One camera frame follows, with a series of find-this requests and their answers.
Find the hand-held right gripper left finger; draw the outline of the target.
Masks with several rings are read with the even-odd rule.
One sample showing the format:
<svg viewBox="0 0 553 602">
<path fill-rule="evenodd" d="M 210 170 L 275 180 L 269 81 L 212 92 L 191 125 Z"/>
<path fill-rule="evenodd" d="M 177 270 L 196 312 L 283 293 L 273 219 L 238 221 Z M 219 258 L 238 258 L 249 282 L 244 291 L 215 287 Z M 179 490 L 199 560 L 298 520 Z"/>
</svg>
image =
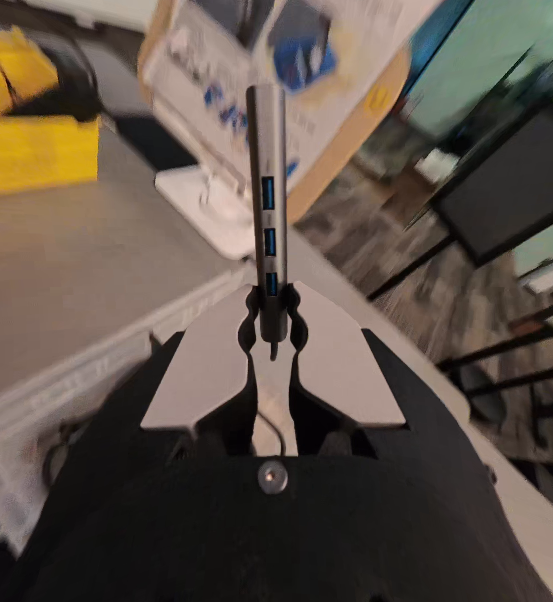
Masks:
<svg viewBox="0 0 553 602">
<path fill-rule="evenodd" d="M 257 386 L 255 288 L 243 285 L 201 313 L 185 330 L 140 423 L 143 430 L 252 435 Z"/>
</svg>

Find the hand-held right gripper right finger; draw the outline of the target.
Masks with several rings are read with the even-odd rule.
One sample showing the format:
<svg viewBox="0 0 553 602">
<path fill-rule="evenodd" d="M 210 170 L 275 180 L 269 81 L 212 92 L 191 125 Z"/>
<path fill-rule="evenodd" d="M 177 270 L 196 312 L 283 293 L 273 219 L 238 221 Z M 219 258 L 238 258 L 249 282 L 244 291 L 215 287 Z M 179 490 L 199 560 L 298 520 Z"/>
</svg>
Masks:
<svg viewBox="0 0 553 602">
<path fill-rule="evenodd" d="M 290 340 L 301 391 L 358 425 L 406 426 L 358 322 L 301 281 L 292 284 L 290 303 Z"/>
</svg>

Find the clear plastic bin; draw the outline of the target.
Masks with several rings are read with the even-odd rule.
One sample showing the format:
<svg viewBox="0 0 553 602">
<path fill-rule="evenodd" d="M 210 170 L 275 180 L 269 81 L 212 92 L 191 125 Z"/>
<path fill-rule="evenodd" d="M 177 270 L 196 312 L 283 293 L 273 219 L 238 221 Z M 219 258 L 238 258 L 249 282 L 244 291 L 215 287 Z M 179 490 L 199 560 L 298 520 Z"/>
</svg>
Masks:
<svg viewBox="0 0 553 602">
<path fill-rule="evenodd" d="M 59 426 L 97 409 L 120 377 L 212 305 L 252 282 L 249 264 L 133 321 L 0 394 L 0 538 L 20 555 L 47 497 L 45 442 Z"/>
</svg>

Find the slim grey usb hub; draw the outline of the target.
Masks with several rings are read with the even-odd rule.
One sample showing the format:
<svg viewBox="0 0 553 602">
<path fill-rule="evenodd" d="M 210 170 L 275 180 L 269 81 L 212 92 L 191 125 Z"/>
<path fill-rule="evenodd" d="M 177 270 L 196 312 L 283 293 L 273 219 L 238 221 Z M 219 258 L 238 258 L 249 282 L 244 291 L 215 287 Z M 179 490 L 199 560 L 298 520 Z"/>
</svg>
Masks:
<svg viewBox="0 0 553 602">
<path fill-rule="evenodd" d="M 288 328 L 285 94 L 258 84 L 246 103 L 260 334 L 275 355 Z"/>
</svg>

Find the yellow plastic bin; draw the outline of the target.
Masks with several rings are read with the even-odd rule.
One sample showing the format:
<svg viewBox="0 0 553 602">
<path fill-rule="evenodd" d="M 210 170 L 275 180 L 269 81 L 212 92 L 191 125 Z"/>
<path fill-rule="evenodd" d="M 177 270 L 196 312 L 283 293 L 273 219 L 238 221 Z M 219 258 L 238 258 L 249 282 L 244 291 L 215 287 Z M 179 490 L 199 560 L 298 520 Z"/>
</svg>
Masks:
<svg viewBox="0 0 553 602">
<path fill-rule="evenodd" d="M 0 29 L 0 194 L 97 179 L 100 117 L 79 123 L 17 113 L 55 83 L 38 44 L 16 26 Z"/>
</svg>

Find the white stand base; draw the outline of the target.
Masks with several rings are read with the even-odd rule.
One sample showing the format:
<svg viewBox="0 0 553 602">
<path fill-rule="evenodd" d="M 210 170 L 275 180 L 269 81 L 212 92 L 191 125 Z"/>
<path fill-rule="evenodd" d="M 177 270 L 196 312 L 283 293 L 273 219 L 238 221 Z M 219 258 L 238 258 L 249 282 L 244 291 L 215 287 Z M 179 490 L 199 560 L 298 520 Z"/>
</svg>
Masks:
<svg viewBox="0 0 553 602">
<path fill-rule="evenodd" d="M 155 188 L 221 256 L 242 260 L 255 255 L 250 204 L 206 166 L 157 172 Z"/>
</svg>

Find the instruction sheet on stand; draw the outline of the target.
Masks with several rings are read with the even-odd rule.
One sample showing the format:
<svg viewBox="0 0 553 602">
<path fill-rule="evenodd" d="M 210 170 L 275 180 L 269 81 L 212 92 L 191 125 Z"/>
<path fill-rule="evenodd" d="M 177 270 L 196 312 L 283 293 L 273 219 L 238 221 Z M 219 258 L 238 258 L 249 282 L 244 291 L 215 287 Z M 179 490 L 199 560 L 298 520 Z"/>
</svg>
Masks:
<svg viewBox="0 0 553 602">
<path fill-rule="evenodd" d="M 186 130 L 182 121 L 178 121 L 178 117 L 173 109 L 168 109 L 166 114 L 174 121 L 175 127 L 171 127 L 171 124 L 167 124 L 160 118 L 159 113 L 155 109 L 152 87 L 145 83 L 144 70 L 151 61 L 153 53 L 159 48 L 161 39 L 172 23 L 173 15 L 176 12 L 175 5 L 175 1 L 157 1 L 155 5 L 150 25 L 147 28 L 145 38 L 138 53 L 138 82 L 143 98 L 152 108 L 153 114 L 158 118 L 160 124 L 201 163 L 210 167 L 217 167 L 218 165 L 214 157 L 210 155 L 209 150 L 194 139 L 192 133 Z M 409 74 L 410 60 L 410 44 L 407 43 L 392 58 L 387 68 L 375 80 L 373 86 L 377 82 L 391 89 L 396 89 L 399 92 L 399 98 Z M 298 222 L 308 212 L 327 186 L 340 173 L 341 169 L 352 159 L 358 149 L 369 138 L 370 134 L 389 114 L 368 113 L 365 110 L 365 98 L 367 94 L 342 123 L 336 136 L 325 147 L 321 156 L 312 165 L 308 173 L 303 176 L 301 182 L 288 193 L 288 224 Z"/>
</svg>

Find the black flat desk pad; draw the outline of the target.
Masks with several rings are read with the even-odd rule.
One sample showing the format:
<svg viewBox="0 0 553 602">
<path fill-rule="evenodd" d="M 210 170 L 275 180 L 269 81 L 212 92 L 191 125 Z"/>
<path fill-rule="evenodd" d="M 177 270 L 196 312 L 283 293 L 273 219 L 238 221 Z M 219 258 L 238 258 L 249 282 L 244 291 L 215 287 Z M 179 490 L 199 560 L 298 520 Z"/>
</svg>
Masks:
<svg viewBox="0 0 553 602">
<path fill-rule="evenodd" d="M 114 122 L 122 139 L 156 172 L 198 165 L 197 159 L 153 117 L 116 116 Z"/>
</svg>

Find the black monitor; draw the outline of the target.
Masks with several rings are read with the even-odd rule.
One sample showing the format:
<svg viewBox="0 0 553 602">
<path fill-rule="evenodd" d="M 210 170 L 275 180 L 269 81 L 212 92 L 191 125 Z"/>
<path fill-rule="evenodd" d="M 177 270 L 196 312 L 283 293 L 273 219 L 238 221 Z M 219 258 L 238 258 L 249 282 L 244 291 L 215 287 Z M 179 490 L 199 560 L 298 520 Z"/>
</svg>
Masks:
<svg viewBox="0 0 553 602">
<path fill-rule="evenodd" d="M 429 204 L 475 267 L 553 225 L 553 101 L 475 150 Z"/>
</svg>

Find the yellow smiley sticker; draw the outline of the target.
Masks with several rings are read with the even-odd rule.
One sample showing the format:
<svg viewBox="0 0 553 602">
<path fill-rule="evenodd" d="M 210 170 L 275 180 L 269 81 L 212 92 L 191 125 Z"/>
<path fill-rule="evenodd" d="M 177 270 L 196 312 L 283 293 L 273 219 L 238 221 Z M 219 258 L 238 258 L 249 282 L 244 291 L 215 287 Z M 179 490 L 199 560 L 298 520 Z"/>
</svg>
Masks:
<svg viewBox="0 0 553 602">
<path fill-rule="evenodd" d="M 365 110 L 370 114 L 387 114 L 395 105 L 398 95 L 396 89 L 376 82 L 365 98 Z"/>
</svg>

